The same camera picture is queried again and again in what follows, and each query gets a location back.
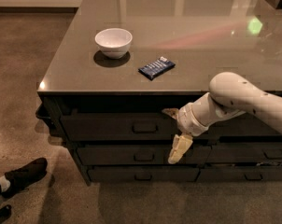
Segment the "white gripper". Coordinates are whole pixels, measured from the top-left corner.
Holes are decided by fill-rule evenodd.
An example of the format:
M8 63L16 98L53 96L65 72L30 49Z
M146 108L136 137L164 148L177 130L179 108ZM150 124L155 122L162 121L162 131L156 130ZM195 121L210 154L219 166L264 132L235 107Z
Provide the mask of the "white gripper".
M192 103L187 103L179 110L177 108L165 108L162 112L172 119L176 119L179 130L183 132L181 135L175 135L172 149L168 157L168 162L175 164L178 163L183 155L190 149L193 143L192 136L201 135L208 130L208 127L200 123L195 117Z

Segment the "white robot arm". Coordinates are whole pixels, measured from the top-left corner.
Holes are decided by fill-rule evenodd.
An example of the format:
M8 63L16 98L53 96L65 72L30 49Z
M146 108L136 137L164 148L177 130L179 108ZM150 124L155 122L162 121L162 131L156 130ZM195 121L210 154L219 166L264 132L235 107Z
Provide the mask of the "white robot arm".
M193 138L216 122L251 114L282 134L282 97L262 91L244 77L232 72L215 75L209 92L181 108L162 111L176 121L181 135L173 140L168 162L178 163L189 150Z

